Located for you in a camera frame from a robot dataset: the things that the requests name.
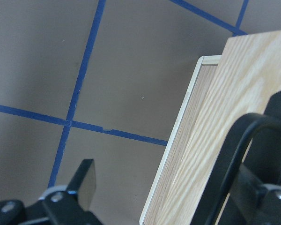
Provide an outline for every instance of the wooden cabinet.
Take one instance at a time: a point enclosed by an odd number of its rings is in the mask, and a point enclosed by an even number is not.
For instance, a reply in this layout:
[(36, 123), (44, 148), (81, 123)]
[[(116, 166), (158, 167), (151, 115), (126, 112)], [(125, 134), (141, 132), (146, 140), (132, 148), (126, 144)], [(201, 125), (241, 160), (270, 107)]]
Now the wooden cabinet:
[(229, 38), (201, 57), (161, 160), (141, 225), (188, 225), (232, 124), (281, 90), (281, 31)]

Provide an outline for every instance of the blue grid line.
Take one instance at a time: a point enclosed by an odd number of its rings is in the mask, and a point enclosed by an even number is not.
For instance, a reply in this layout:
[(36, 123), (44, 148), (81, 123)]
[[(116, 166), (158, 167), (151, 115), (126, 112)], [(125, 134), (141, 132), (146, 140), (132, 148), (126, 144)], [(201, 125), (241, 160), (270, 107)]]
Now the blue grid line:
[(223, 20), (220, 20), (219, 18), (203, 11), (202, 9), (199, 9), (199, 8), (195, 7), (194, 5), (188, 3), (184, 0), (170, 0), (170, 1), (179, 5), (179, 6), (181, 6), (181, 7), (183, 7), (183, 8), (185, 8), (185, 9), (187, 9), (187, 10), (189, 10), (189, 11), (191, 11), (191, 12), (193, 12), (193, 13), (195, 13), (195, 14), (197, 14), (197, 15), (199, 15), (199, 16), (201, 16), (201, 17), (203, 17), (203, 18), (205, 18), (205, 19), (207, 19), (210, 22), (215, 23), (216, 25), (219, 25), (219, 26), (221, 26), (221, 27), (223, 27), (227, 30), (232, 31), (233, 33), (235, 33), (237, 35), (247, 34), (246, 32), (240, 30), (239, 28), (234, 27), (234, 26), (224, 22)]
[(66, 121), (57, 117), (48, 116), (36, 112), (30, 112), (23, 109), (16, 109), (9, 106), (0, 105), (1, 113), (8, 113), (11, 115), (22, 116), (34, 120), (40, 120), (48, 123), (54, 123), (58, 125), (65, 125)]
[(49, 183), (48, 183), (49, 188), (53, 187), (55, 185), (56, 177), (57, 177), (57, 174), (59, 171), (59, 167), (61, 164), (64, 150), (65, 150), (67, 138), (70, 133), (70, 128), (71, 128), (70, 126), (71, 126), (71, 123), (72, 123), (72, 120), (74, 118), (74, 114), (76, 111), (80, 90), (81, 90), (83, 80), (84, 80), (84, 77), (85, 77), (85, 74), (86, 74), (86, 71), (88, 68), (90, 55), (94, 48), (95, 39), (96, 39), (100, 21), (101, 21), (102, 15), (103, 15), (104, 6), (105, 6), (105, 0), (99, 0), (97, 9), (96, 9), (96, 13), (95, 13), (95, 17), (93, 20), (93, 24), (92, 24), (92, 27), (89, 32), (89, 38), (88, 38), (88, 41), (87, 41), (87, 44), (85, 47), (85, 51), (83, 54), (83, 58), (82, 58), (81, 66), (79, 69), (78, 77), (76, 80), (75, 88), (73, 91), (73, 95), (71, 98), (71, 103), (69, 106), (69, 110), (67, 112), (67, 122), (69, 122), (69, 126), (68, 127), (64, 126), (64, 128), (62, 130), (62, 135), (61, 135), (59, 146), (58, 146), (58, 149), (56, 152), (54, 165), (53, 165), (52, 172), (51, 172), (51, 175), (49, 178)]
[(128, 139), (133, 139), (133, 140), (152, 143), (152, 144), (158, 144), (158, 145), (162, 145), (162, 146), (166, 146), (168, 143), (167, 141), (164, 141), (164, 140), (155, 139), (152, 137), (140, 136), (140, 135), (136, 135), (136, 134), (131, 134), (131, 133), (128, 133), (125, 131), (114, 130), (114, 129), (104, 130), (103, 127), (88, 124), (88, 123), (82, 123), (82, 122), (78, 122), (78, 121), (72, 121), (72, 127), (81, 128), (81, 129), (85, 129), (85, 130), (91, 130), (91, 131), (108, 134), (108, 135), (124, 137), (124, 138), (128, 138)]
[(249, 0), (244, 0), (243, 1), (243, 5), (242, 5), (242, 8), (240, 9), (240, 12), (239, 12), (239, 15), (238, 15), (238, 19), (237, 19), (237, 22), (236, 22), (236, 25), (235, 27), (236, 28), (240, 28), (240, 25), (243, 21), (243, 18), (244, 18), (244, 13), (247, 9), (247, 6), (248, 6), (248, 3), (249, 3)]

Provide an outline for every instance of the curved black handle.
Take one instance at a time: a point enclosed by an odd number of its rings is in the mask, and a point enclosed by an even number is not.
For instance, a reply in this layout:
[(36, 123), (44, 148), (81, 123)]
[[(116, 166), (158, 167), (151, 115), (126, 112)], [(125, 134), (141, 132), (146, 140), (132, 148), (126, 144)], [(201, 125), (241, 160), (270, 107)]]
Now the curved black handle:
[(281, 120), (249, 113), (233, 124), (213, 167), (191, 225), (210, 225), (215, 222), (251, 139), (265, 128), (281, 132)]

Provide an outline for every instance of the gray tile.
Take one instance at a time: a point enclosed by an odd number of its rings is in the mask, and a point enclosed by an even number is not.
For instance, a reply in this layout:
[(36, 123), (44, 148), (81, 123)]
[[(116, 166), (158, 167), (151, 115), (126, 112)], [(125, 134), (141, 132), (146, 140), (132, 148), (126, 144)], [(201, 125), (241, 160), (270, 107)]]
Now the gray tile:
[(186, 0), (195, 7), (235, 26), (243, 0)]
[(198, 58), (230, 36), (170, 1), (107, 1), (75, 120), (167, 140)]
[(65, 118), (97, 0), (0, 1), (0, 104)]
[(85, 158), (96, 167), (91, 204), (104, 224), (136, 225), (165, 147), (72, 128), (57, 184), (67, 184)]
[(0, 201), (26, 206), (47, 188), (62, 126), (0, 113)]
[(249, 1), (241, 29), (249, 34), (281, 30), (281, 0)]

